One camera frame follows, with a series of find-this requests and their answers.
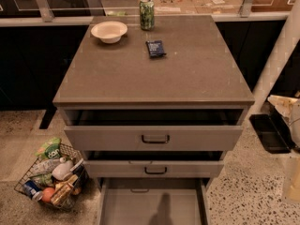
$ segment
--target terrazzo floor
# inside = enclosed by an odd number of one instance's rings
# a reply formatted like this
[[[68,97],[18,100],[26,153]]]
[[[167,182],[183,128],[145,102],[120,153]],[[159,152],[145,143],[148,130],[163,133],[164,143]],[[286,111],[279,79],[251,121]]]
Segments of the terrazzo floor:
[[[0,112],[0,224],[95,224],[100,192],[93,180],[70,212],[32,202],[14,190],[43,143],[58,136],[69,144],[58,112],[48,129],[39,129],[44,113]],[[207,190],[211,224],[300,224],[300,202],[285,198],[299,155],[269,154],[249,121],[243,127],[224,169]]]

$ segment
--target bowl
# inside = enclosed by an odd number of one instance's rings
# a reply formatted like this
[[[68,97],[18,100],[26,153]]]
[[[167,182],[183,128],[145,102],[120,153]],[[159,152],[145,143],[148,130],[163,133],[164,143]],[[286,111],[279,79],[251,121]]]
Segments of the bowl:
[[[96,24],[91,33],[104,43],[115,43],[128,31],[128,27],[121,22],[102,22]]]

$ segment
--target wire basket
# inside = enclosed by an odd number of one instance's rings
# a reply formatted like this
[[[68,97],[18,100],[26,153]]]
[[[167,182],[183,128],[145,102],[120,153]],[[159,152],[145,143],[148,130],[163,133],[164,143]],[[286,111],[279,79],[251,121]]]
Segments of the wire basket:
[[[71,146],[65,145],[60,143],[60,153],[62,156],[68,156],[70,157],[74,164],[76,164],[77,162],[79,162],[83,157],[80,153],[80,151],[78,150],[74,150]],[[33,173],[33,167],[36,164],[39,164],[42,161],[42,159],[37,158],[37,160],[34,162],[34,164],[27,170],[27,172],[25,173],[25,175],[18,181],[18,183],[15,186],[15,190],[17,192],[20,192],[23,195],[26,195],[26,193],[23,190],[23,185],[30,180],[31,176],[34,176],[35,174]],[[43,201],[39,201],[40,203],[45,203],[49,206],[58,208],[58,209],[62,209],[62,210],[70,210],[73,205],[75,204],[75,200],[76,200],[76,195],[71,195],[71,193],[73,193],[74,189],[77,188],[79,186],[79,183],[81,183],[81,187],[83,186],[83,184],[86,182],[86,180],[88,179],[88,175],[87,172],[85,170],[85,168],[83,168],[82,172],[79,175],[79,178],[77,179],[77,182],[75,182],[74,184],[74,188],[71,190],[70,195],[68,195],[67,199],[65,200],[65,202],[59,206],[54,206],[49,202],[43,202]]]

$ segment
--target green chip bag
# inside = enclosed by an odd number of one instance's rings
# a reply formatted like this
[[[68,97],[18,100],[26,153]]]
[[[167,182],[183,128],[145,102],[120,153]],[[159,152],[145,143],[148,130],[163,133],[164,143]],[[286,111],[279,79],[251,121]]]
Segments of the green chip bag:
[[[35,155],[41,159],[60,158],[60,138],[51,138],[40,146]]]

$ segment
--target drawer handle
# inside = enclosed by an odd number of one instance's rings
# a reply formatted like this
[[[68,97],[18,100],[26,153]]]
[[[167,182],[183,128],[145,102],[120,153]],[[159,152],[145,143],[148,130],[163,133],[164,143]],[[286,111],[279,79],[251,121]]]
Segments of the drawer handle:
[[[170,141],[170,135],[166,135],[166,140],[165,141],[147,141],[144,136],[142,135],[142,142],[147,143],[147,144],[164,144],[168,143]]]
[[[165,167],[165,171],[164,172],[149,172],[147,170],[147,167],[144,167],[144,172],[146,174],[148,174],[148,175],[163,175],[163,174],[167,173],[167,171],[168,171],[168,169],[167,169],[167,167]]]

